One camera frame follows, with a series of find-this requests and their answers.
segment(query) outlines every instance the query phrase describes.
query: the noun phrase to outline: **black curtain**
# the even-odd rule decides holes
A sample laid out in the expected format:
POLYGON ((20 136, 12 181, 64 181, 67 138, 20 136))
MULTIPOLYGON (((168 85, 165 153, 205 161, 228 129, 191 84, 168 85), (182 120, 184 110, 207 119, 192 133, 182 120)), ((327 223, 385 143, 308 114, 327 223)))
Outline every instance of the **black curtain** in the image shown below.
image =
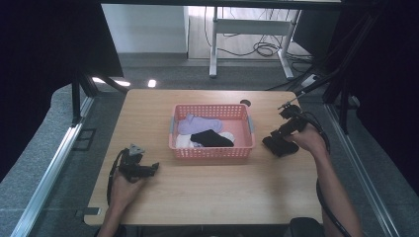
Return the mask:
POLYGON ((100 4, 6 1, 0 9, 1 179, 74 77, 123 76, 100 4))
MULTIPOLYGON (((419 194, 419 8, 413 0, 389 0, 350 68, 357 115, 419 194)), ((334 44, 360 19, 344 13, 334 44)))

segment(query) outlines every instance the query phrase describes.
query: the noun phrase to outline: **pink basket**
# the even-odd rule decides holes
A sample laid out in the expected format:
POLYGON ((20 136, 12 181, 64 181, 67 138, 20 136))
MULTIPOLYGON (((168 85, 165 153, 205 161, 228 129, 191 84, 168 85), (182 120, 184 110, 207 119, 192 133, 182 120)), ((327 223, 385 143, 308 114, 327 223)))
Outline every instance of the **pink basket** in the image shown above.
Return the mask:
POLYGON ((170 126, 169 147, 176 158, 247 158, 255 146, 253 123, 245 105, 176 105, 170 126), (220 119, 222 131, 234 135, 234 147, 176 148, 179 121, 187 114, 208 119, 220 119))

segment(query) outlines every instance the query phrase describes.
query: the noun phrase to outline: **wrist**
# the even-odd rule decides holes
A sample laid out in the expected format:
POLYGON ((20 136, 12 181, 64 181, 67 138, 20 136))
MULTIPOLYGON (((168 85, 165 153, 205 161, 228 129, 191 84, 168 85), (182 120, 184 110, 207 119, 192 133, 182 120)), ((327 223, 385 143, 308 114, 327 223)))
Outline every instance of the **wrist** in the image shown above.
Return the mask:
POLYGON ((111 205, 108 208, 108 212, 111 215, 123 215, 124 211, 126 210, 126 206, 118 204, 118 203, 111 203, 111 205))
POLYGON ((314 160, 317 164, 330 163, 330 154, 325 149, 312 150, 310 153, 314 157, 314 160))

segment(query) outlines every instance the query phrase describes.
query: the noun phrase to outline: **white wall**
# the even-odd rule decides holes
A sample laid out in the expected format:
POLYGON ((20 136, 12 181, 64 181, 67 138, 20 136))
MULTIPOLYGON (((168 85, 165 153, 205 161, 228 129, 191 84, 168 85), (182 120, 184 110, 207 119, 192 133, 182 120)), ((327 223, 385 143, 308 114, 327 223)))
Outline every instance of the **white wall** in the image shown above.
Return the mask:
POLYGON ((102 4, 117 53, 188 51, 188 8, 102 4))

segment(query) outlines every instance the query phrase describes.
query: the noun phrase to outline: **white cloth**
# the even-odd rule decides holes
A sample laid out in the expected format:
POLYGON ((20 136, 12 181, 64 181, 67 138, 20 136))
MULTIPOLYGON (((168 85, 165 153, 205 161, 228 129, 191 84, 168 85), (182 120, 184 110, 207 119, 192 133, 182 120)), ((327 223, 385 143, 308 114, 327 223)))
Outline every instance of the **white cloth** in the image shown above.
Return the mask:
POLYGON ((191 134, 179 134, 178 137, 176 137, 176 148, 194 148, 194 143, 191 141, 191 134))
MULTIPOLYGON (((235 138, 231 132, 224 131, 219 133, 220 136, 223 136, 229 139, 231 142, 234 142, 235 138)), ((176 148, 194 148, 194 147, 202 147, 199 143, 191 141, 191 134, 182 135, 179 134, 176 137, 176 148)))

